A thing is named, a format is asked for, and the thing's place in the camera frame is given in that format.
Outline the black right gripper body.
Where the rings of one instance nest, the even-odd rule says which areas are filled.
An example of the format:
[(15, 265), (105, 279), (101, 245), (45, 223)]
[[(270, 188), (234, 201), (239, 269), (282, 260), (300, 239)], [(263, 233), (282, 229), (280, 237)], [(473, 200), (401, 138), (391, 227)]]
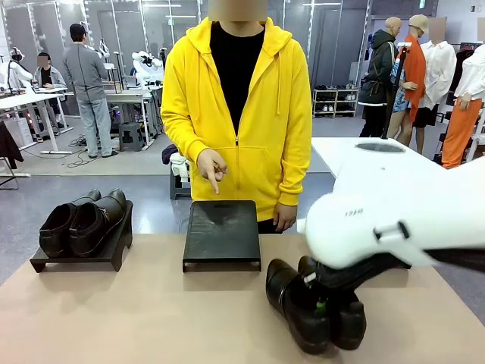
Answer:
[(332, 269), (322, 263), (316, 268), (317, 283), (331, 296), (348, 296), (355, 293), (355, 279), (358, 276), (358, 269), (355, 266)]

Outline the plain black leather loafer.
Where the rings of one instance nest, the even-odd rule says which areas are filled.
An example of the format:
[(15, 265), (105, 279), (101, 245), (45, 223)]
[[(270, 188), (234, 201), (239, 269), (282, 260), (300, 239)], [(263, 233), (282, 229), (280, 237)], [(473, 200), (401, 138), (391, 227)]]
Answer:
[(57, 258), (67, 251), (67, 239), (72, 221), (81, 205), (95, 202), (102, 195), (93, 189), (83, 196), (56, 206), (39, 229), (39, 246), (49, 258)]

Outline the person's left forearm yellow sleeve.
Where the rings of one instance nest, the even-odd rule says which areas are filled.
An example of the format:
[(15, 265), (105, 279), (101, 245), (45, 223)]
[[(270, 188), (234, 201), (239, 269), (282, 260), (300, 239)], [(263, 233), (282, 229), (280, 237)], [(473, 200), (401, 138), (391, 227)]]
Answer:
[(297, 206), (302, 193), (302, 181), (306, 176), (311, 160), (311, 147), (291, 146), (283, 152), (283, 179), (280, 183), (279, 203)]

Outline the person's right forearm yellow sleeve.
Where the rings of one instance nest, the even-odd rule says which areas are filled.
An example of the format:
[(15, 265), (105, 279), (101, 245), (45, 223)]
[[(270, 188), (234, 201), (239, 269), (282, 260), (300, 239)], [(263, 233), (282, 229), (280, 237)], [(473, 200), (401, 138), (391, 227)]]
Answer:
[(190, 162), (197, 162), (200, 153), (208, 148), (196, 135), (189, 115), (163, 108), (161, 110), (164, 129), (169, 139)]

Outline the black shoe stand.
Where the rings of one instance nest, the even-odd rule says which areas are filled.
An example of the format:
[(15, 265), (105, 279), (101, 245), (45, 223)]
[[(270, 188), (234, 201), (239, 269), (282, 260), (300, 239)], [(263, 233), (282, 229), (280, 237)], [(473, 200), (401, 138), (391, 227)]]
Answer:
[(108, 263), (115, 271), (119, 271), (122, 266), (123, 252), (125, 249), (130, 249), (133, 242), (132, 212), (133, 203), (127, 200), (127, 211), (123, 221), (110, 231), (90, 256), (78, 257), (70, 254), (50, 258), (38, 248), (33, 257), (30, 258), (30, 264), (37, 273), (42, 272), (47, 264)]
[(182, 271), (260, 271), (256, 204), (195, 201), (190, 208)]

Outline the person in yellow hoodie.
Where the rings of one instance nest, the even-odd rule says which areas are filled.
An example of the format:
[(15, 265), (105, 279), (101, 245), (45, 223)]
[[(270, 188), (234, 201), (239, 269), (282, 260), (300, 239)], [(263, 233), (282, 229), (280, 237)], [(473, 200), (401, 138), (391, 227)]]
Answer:
[(216, 195), (189, 161), (195, 201), (255, 202), (258, 229), (273, 219), (283, 152), (311, 147), (307, 58), (268, 15), (268, 0), (208, 0), (208, 15), (169, 52), (161, 110), (189, 115), (196, 135), (227, 163)]

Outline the seated person in grey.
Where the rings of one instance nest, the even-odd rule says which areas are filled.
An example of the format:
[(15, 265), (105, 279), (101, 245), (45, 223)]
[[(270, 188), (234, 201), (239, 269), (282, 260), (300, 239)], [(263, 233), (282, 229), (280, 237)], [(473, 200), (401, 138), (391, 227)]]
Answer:
[[(51, 57), (46, 52), (40, 52), (37, 55), (37, 69), (34, 73), (34, 80), (37, 81), (39, 88), (58, 89), (67, 87), (61, 72), (52, 66)], [(50, 99), (49, 104), (54, 112), (57, 126), (63, 127), (58, 100)]]

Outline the person's left hand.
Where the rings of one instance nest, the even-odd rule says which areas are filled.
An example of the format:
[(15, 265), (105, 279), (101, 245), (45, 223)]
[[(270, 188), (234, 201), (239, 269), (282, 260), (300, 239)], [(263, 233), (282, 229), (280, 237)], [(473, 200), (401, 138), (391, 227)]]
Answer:
[(283, 233), (291, 228), (297, 219), (298, 206), (288, 206), (282, 203), (275, 205), (273, 226), (277, 233)]

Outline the person's right hand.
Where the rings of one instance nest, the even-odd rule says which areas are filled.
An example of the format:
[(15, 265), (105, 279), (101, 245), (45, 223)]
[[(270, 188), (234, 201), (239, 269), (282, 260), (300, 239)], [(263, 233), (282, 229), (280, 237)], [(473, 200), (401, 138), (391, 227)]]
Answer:
[(204, 149), (197, 158), (197, 167), (202, 177), (208, 180), (216, 195), (219, 194), (218, 184), (227, 173), (227, 163), (222, 156), (213, 149)]

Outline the white shoe rack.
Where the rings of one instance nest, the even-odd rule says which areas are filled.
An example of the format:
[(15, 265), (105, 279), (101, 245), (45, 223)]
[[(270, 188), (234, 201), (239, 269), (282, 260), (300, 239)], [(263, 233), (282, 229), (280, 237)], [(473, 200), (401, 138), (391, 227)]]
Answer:
[(352, 85), (316, 86), (312, 93), (314, 118), (355, 116), (359, 90)]

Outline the grey stool with clothes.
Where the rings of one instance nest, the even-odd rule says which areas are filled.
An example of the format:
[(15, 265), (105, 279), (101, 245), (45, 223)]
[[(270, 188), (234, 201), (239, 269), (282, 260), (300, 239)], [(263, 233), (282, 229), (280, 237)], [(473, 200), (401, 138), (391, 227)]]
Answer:
[(174, 144), (161, 152), (161, 161), (170, 168), (170, 199), (190, 198), (189, 162)]

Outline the mannequin in orange trousers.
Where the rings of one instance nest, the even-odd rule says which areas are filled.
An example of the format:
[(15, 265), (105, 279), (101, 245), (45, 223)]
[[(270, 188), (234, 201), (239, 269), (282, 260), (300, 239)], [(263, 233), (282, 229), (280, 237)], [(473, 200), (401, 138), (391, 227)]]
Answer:
[(485, 25), (477, 31), (482, 45), (462, 62), (462, 75), (455, 89), (452, 110), (442, 150), (442, 166), (451, 169), (462, 163), (465, 147), (485, 99)]

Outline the mannequin in black jacket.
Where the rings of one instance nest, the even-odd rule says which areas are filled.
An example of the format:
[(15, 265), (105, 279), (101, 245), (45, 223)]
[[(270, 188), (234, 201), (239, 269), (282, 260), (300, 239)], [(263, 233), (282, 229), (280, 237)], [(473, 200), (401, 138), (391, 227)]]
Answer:
[(390, 75), (397, 56), (394, 44), (402, 27), (397, 17), (386, 20), (383, 30), (377, 30), (371, 40), (371, 60), (368, 72), (361, 81), (359, 105), (364, 106), (365, 124), (360, 137), (381, 137), (386, 122), (387, 104), (393, 85)]

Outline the mannequin in orange with cap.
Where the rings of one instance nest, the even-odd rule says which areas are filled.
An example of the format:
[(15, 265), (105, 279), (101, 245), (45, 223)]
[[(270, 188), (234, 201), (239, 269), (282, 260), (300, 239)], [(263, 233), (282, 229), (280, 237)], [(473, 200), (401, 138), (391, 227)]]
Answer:
[(419, 103), (424, 97), (426, 75), (426, 60), (419, 44), (419, 39), (428, 33), (428, 18), (423, 14), (416, 14), (408, 21), (409, 31), (405, 42), (411, 46), (406, 48), (405, 59), (402, 60), (403, 49), (400, 51), (394, 65), (393, 73), (397, 74), (399, 66), (398, 89), (390, 116), (387, 137), (409, 146), (412, 127), (419, 109)]

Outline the grey plastic stool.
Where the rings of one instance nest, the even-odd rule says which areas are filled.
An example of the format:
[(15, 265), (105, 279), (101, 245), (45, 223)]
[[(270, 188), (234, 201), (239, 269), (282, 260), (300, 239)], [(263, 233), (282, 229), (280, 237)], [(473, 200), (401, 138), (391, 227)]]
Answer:
[(139, 123), (131, 122), (120, 124), (118, 131), (119, 147), (121, 152), (140, 152), (145, 146)]

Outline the man in grey jacket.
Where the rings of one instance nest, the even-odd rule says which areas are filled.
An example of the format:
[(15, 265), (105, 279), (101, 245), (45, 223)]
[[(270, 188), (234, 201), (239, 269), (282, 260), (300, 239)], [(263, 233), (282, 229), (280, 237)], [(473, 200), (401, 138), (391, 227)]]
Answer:
[(90, 158), (117, 155), (111, 141), (111, 118), (103, 80), (108, 72), (98, 53), (88, 47), (86, 30), (81, 24), (69, 28), (73, 42), (64, 50), (63, 65), (67, 81), (74, 89), (80, 118), (83, 122), (87, 154)]

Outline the dark hanging garment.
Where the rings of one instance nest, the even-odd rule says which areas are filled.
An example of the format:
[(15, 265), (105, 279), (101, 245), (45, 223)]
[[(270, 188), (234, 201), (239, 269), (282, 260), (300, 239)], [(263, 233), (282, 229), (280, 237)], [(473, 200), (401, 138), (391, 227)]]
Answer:
[(4, 121), (0, 121), (0, 158), (6, 158), (12, 169), (17, 169), (17, 162), (23, 162), (20, 149)]

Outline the long white desk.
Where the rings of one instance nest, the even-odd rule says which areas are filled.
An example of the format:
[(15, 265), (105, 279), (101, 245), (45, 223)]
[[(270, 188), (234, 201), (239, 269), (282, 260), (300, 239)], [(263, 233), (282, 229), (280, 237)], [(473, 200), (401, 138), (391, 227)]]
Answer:
[(34, 107), (39, 109), (39, 114), (42, 117), (42, 122), (45, 125), (45, 129), (48, 131), (52, 147), (50, 150), (41, 151), (43, 155), (72, 155), (70, 151), (61, 151), (58, 148), (55, 134), (52, 129), (52, 123), (58, 125), (53, 112), (49, 113), (49, 100), (57, 99), (62, 97), (58, 93), (25, 93), (23, 95), (10, 96), (8, 98), (0, 99), (0, 115), (7, 114), (10, 111), (18, 112), (21, 107), (27, 108), (28, 110)]

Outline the white background robot with headset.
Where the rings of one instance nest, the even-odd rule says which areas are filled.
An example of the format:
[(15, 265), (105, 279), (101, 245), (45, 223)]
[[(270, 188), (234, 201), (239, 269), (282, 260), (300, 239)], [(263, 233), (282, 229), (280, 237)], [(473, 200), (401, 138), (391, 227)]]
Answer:
[(20, 63), (24, 54), (13, 47), (10, 56), (9, 61), (0, 64), (0, 91), (33, 93), (33, 75)]

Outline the white desk with metal frame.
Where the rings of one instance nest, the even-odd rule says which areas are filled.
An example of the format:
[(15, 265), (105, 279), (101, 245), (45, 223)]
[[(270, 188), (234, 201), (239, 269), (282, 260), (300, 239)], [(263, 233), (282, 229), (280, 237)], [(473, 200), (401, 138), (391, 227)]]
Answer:
[(160, 116), (161, 94), (163, 86), (150, 89), (126, 89), (120, 93), (107, 90), (109, 105), (118, 107), (120, 125), (137, 124), (143, 138), (142, 151), (152, 146), (154, 141), (164, 133)]

